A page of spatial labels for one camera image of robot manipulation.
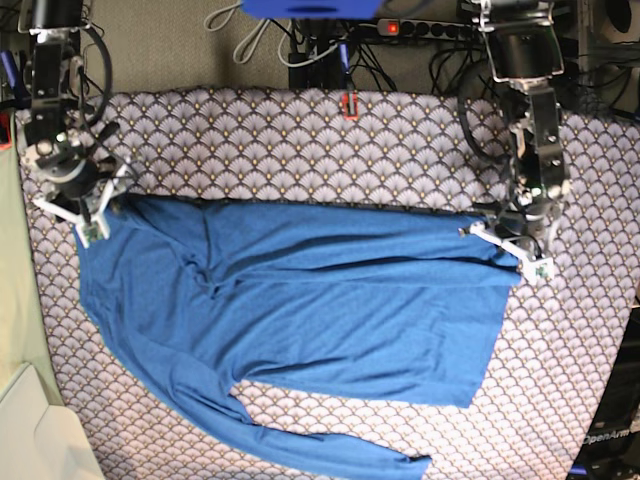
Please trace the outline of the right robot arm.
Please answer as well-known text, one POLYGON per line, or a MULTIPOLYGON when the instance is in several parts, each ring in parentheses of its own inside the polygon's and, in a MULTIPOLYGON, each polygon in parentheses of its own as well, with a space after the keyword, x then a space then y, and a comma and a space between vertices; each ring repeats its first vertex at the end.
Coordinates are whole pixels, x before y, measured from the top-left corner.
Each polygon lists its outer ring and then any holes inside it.
POLYGON ((85 1, 25 1, 19 31, 35 43, 30 61, 29 118, 20 131, 21 160, 49 182, 45 196, 59 207, 88 220, 102 207, 96 188, 114 187, 118 161, 96 154, 119 126, 103 120, 113 90, 113 66, 108 48, 90 19, 91 3, 85 1), (80 51, 80 35, 89 36, 98 48, 104 81, 100 97, 88 103, 91 87, 80 51))

